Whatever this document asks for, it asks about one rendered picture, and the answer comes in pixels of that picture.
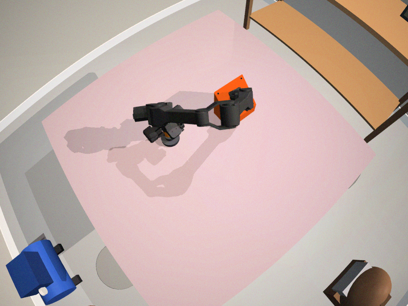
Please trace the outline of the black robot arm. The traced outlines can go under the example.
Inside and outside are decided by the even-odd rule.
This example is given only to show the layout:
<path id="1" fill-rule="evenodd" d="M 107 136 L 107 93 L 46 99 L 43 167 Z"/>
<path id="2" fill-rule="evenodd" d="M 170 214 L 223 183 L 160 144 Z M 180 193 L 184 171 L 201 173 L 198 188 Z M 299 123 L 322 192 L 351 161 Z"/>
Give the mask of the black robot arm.
<path id="1" fill-rule="evenodd" d="M 172 102 L 159 102 L 133 107 L 135 122 L 148 120 L 152 127 L 161 128 L 171 139 L 184 131 L 184 124 L 196 124 L 198 127 L 211 126 L 218 130 L 233 129 L 240 125 L 240 114 L 254 107 L 252 88 L 238 87 L 229 92 L 230 100 L 215 101 L 207 108 L 173 109 Z M 219 105 L 221 125 L 209 122 L 211 109 Z"/>

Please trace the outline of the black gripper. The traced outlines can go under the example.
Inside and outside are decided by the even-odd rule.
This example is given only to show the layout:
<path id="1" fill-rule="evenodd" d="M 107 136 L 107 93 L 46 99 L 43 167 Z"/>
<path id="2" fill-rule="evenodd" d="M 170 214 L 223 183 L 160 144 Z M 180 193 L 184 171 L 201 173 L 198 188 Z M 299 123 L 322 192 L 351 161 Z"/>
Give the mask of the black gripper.
<path id="1" fill-rule="evenodd" d="M 180 105 L 176 105 L 173 107 L 173 109 L 183 109 L 183 108 Z M 162 127 L 158 128 L 158 127 L 149 126 L 145 130 L 143 130 L 143 133 L 151 143 L 156 141 L 161 136 L 165 136 L 165 134 L 162 131 Z"/>

